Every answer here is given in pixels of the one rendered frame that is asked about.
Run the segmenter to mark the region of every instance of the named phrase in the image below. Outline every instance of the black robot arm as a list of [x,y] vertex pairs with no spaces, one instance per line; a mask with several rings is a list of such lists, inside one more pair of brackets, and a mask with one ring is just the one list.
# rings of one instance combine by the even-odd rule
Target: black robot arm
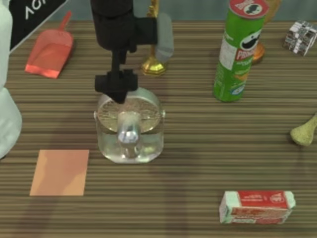
[[137,18],[133,0],[91,0],[92,14],[98,44],[112,52],[111,71],[97,75],[95,90],[124,103],[129,91],[138,89],[138,76],[133,70],[120,70],[127,52],[134,53],[138,45],[158,43],[157,19]]

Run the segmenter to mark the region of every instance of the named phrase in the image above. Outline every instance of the brass candle holder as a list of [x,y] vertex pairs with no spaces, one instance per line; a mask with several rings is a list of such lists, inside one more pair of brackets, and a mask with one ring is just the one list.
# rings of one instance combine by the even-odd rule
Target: brass candle holder
[[[151,0],[148,17],[157,17],[159,14],[159,0]],[[150,56],[141,65],[144,75],[160,76],[166,72],[167,64],[161,63],[155,58],[155,45],[151,46]]]
[[[273,17],[277,13],[277,10],[279,9],[279,7],[282,3],[282,0],[266,0],[266,2],[269,5],[269,10],[268,10],[267,15],[265,16],[264,25],[266,25],[268,22],[270,22],[273,19]],[[258,42],[258,45],[254,51],[252,64],[257,64],[257,63],[261,62],[264,54],[265,54],[265,47],[262,44],[262,42],[260,41],[260,42]]]

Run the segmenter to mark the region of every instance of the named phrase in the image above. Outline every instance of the bone-shaped object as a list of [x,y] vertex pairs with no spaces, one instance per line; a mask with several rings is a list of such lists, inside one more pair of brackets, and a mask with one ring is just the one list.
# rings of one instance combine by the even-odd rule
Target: bone-shaped object
[[309,146],[314,139],[317,127],[317,113],[305,124],[291,130],[291,137],[296,144]]

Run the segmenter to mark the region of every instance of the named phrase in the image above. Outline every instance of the orange square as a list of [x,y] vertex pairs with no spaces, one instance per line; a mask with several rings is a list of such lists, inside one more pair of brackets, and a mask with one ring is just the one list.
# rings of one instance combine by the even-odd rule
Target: orange square
[[89,150],[40,150],[30,196],[83,196]]

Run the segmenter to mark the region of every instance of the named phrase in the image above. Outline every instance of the toothpaste box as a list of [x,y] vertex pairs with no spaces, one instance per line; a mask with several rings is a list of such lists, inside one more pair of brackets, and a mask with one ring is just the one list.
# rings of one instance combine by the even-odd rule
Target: toothpaste box
[[225,224],[282,224],[296,206],[290,191],[226,191],[219,207]]

